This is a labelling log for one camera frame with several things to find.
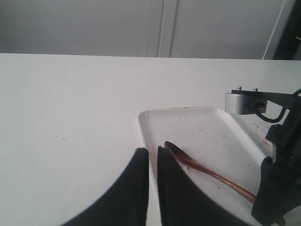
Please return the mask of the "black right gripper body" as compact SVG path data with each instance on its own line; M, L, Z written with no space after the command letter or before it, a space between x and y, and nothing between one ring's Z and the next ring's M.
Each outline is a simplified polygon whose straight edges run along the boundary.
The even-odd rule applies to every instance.
M268 100L289 110L283 124L272 125L266 135L273 144L272 162L298 169L301 167L301 97L270 94Z

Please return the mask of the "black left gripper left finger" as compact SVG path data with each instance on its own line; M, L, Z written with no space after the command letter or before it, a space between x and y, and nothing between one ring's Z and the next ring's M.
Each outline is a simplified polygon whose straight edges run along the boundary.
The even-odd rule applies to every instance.
M65 226L144 226L149 203L149 153L137 148L113 185Z

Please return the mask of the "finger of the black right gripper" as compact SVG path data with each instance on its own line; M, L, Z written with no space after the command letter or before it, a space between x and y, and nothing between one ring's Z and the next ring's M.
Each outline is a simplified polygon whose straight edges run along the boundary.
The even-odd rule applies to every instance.
M261 163L261 181L251 215L263 226L279 223L288 212L301 205L301 166L272 162Z

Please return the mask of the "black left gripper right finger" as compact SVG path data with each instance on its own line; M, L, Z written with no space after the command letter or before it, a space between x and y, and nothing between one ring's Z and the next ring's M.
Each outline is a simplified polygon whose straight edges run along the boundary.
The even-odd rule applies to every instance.
M257 226L252 204L227 184L190 167L158 147L157 184L164 226Z

